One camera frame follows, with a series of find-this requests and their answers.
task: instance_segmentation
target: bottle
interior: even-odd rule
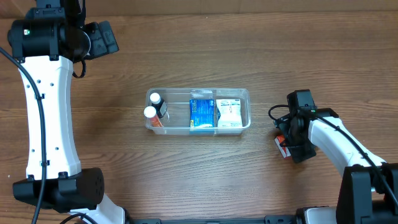
[[[163,118],[167,112],[167,105],[163,98],[158,93],[153,93],[149,97],[152,106],[156,109],[157,116]]]
[[[144,115],[150,119],[153,127],[163,127],[159,117],[156,115],[156,109],[153,106],[147,106],[144,110]]]

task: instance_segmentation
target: clear plastic container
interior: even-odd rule
[[[250,126],[250,96],[246,89],[237,88],[152,88],[148,90],[146,96],[146,106],[150,106],[150,94],[158,93],[167,103],[167,113],[160,119],[163,127],[153,127],[150,120],[145,118],[148,129],[156,134],[171,135],[219,135],[219,134],[241,134],[243,130]],[[238,128],[218,128],[216,118],[216,102],[214,112],[214,128],[191,128],[190,127],[190,99],[240,99],[242,127]]]

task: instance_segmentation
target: blue package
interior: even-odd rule
[[[189,100],[191,109],[191,127],[214,127],[214,100]]]

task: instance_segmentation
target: bottle label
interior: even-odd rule
[[[167,111],[167,105],[166,103],[163,103],[163,105],[160,107],[159,112],[163,116],[166,113],[166,111]]]

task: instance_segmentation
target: white package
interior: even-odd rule
[[[242,128],[241,100],[216,100],[219,128]]]

